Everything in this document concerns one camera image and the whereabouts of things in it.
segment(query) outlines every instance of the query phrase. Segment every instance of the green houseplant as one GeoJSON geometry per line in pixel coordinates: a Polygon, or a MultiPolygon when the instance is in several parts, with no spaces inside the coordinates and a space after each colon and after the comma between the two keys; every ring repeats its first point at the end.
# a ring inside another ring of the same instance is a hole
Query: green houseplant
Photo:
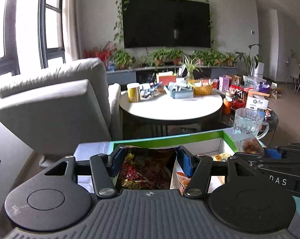
{"type": "Polygon", "coordinates": [[[235,53],[233,52],[226,52],[226,65],[228,67],[233,66],[233,61],[235,60],[235,53]]]}
{"type": "Polygon", "coordinates": [[[226,61],[226,55],[224,55],[220,51],[215,51],[214,52],[214,57],[215,57],[215,60],[216,60],[216,64],[218,66],[220,66],[223,62],[226,61]]]}
{"type": "Polygon", "coordinates": [[[194,50],[192,58],[198,60],[198,64],[205,65],[207,67],[220,66],[224,61],[226,61],[226,56],[215,51],[213,48],[207,50],[194,50]]]}
{"type": "Polygon", "coordinates": [[[199,67],[199,63],[198,63],[198,60],[195,60],[195,59],[191,59],[187,56],[184,56],[184,64],[185,64],[185,67],[188,71],[187,73],[187,81],[189,82],[190,80],[193,80],[194,79],[194,76],[193,76],[193,71],[194,70],[197,70],[197,71],[200,71],[200,67],[199,67]]]}
{"type": "Polygon", "coordinates": [[[136,62],[135,57],[131,57],[129,53],[124,50],[117,50],[114,53],[115,65],[119,69],[126,69],[128,66],[136,62]]]}
{"type": "Polygon", "coordinates": [[[260,46],[260,45],[259,44],[249,45],[248,48],[250,49],[250,52],[248,55],[243,52],[238,52],[238,51],[235,52],[235,54],[237,54],[235,60],[237,59],[239,59],[240,61],[244,60],[247,76],[251,76],[253,74],[253,66],[255,65],[255,69],[256,69],[258,67],[258,63],[261,62],[261,58],[259,54],[251,57],[251,49],[254,46],[260,46]]]}
{"type": "Polygon", "coordinates": [[[178,65],[181,61],[181,57],[183,55],[183,51],[179,49],[171,48],[168,50],[167,58],[172,59],[174,65],[178,65]]]}
{"type": "Polygon", "coordinates": [[[156,66],[160,66],[162,65],[163,60],[167,58],[169,53],[169,50],[167,50],[166,48],[162,48],[155,52],[152,52],[150,54],[150,57],[156,62],[156,66]]]}

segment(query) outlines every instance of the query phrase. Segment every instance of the television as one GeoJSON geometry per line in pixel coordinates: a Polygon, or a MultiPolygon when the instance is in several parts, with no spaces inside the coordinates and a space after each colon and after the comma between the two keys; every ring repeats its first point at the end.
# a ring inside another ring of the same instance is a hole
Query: television
{"type": "Polygon", "coordinates": [[[129,0],[123,5],[125,48],[211,47],[208,3],[129,0]]]}

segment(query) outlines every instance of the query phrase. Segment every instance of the tall leafy plant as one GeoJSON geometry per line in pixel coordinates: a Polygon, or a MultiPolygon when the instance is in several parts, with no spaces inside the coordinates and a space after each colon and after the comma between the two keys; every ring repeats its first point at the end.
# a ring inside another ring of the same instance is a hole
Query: tall leafy plant
{"type": "Polygon", "coordinates": [[[258,63],[261,62],[261,58],[259,54],[251,57],[251,49],[254,46],[260,46],[259,44],[252,44],[249,45],[248,48],[250,49],[249,54],[243,52],[235,51],[237,54],[235,60],[239,59],[240,61],[244,60],[245,67],[246,67],[246,75],[251,76],[253,72],[253,66],[255,65],[255,69],[258,67],[258,63]]]}
{"type": "Polygon", "coordinates": [[[198,63],[198,60],[191,59],[190,57],[187,57],[187,56],[184,56],[184,65],[185,65],[185,68],[188,71],[188,74],[187,74],[188,81],[194,79],[194,76],[193,76],[193,71],[194,70],[196,70],[196,71],[201,70],[200,66],[199,66],[199,63],[198,63]]]}

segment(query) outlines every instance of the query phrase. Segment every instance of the hanging vine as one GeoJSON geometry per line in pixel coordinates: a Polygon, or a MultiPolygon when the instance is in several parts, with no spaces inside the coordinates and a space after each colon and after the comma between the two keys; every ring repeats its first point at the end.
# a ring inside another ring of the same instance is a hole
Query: hanging vine
{"type": "MultiPolygon", "coordinates": [[[[209,0],[192,0],[192,1],[198,1],[198,2],[203,2],[203,3],[209,3],[209,0]]],[[[117,5],[117,9],[118,9],[118,16],[117,16],[117,21],[116,24],[113,28],[113,30],[116,30],[116,34],[114,36],[114,45],[117,46],[117,43],[121,44],[124,41],[124,31],[123,31],[123,24],[122,24],[122,15],[123,15],[123,11],[127,10],[127,6],[128,6],[129,0],[117,0],[116,1],[116,5],[117,5]]],[[[210,16],[210,20],[209,20],[209,27],[212,29],[212,21],[211,21],[211,17],[212,17],[212,13],[210,12],[209,14],[210,16]]]]}

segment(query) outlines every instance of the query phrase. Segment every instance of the grey sofa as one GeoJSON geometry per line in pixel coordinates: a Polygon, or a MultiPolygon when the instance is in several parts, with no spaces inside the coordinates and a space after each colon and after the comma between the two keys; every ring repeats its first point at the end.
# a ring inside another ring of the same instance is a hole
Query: grey sofa
{"type": "Polygon", "coordinates": [[[122,140],[120,85],[108,86],[99,58],[30,75],[0,89],[0,122],[39,154],[47,167],[79,143],[122,140]]]}

